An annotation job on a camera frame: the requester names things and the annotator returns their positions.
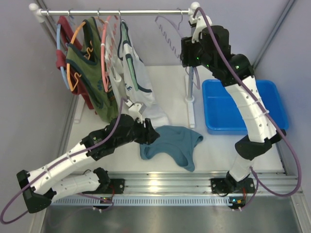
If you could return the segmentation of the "teal tank top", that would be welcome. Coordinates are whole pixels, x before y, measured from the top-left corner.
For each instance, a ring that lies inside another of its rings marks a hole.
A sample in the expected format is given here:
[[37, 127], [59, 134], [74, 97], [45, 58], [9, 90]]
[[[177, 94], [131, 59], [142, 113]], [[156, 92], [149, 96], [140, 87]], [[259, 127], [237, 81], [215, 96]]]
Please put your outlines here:
[[204, 137], [182, 126], [161, 126], [155, 131], [160, 137], [150, 145], [140, 145], [141, 159], [150, 160], [159, 153], [166, 153], [179, 167], [189, 172], [195, 171], [193, 152]]

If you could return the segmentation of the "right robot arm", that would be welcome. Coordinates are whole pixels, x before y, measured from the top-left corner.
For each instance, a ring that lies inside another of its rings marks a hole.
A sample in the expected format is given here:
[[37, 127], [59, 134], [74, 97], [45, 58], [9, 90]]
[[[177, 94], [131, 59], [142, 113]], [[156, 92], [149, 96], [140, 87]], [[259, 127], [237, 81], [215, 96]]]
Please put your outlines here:
[[219, 80], [234, 100], [247, 128], [247, 135], [235, 144], [238, 153], [224, 179], [225, 192], [239, 192], [254, 160], [281, 140], [257, 89], [254, 70], [243, 54], [233, 54], [229, 31], [222, 26], [191, 25], [190, 37], [181, 39], [180, 59], [184, 67], [204, 66]]

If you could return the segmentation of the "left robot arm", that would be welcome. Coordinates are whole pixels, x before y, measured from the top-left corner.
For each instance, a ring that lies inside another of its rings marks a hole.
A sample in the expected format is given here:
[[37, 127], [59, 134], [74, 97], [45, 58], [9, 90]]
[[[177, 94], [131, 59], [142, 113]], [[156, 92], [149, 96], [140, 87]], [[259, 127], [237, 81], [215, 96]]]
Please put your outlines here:
[[53, 202], [79, 193], [103, 194], [110, 187], [108, 172], [101, 167], [83, 175], [71, 174], [128, 143], [150, 145], [160, 137], [151, 120], [121, 114], [103, 129], [92, 131], [72, 149], [43, 167], [17, 174], [29, 213], [37, 213]]

